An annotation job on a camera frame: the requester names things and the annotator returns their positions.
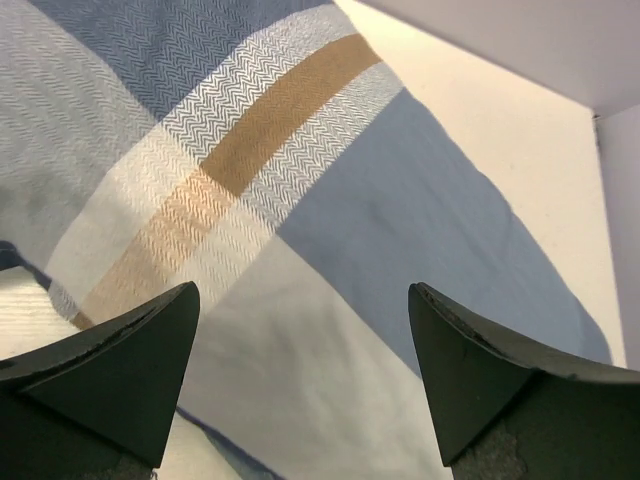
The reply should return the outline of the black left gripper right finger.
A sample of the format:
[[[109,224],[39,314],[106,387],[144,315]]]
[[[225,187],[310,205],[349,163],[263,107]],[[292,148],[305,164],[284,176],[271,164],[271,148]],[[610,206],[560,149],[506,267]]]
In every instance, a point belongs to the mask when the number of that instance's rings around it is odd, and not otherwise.
[[[441,460],[457,479],[635,479],[639,375],[574,356],[410,287]]]

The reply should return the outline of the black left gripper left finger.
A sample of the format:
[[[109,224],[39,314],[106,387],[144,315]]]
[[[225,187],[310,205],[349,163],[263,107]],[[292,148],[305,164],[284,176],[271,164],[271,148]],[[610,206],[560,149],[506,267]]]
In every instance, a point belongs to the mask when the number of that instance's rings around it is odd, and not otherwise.
[[[1,362],[4,479],[149,479],[166,449],[200,296],[178,285]]]

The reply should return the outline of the blue striped pillowcase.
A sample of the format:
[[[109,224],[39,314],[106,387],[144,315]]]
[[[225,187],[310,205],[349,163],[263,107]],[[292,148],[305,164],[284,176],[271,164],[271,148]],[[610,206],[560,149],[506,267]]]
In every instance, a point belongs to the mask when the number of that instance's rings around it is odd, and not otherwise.
[[[408,289],[596,322],[331,1],[5,1],[1,238],[85,328],[193,281],[182,413],[284,479],[444,479]]]

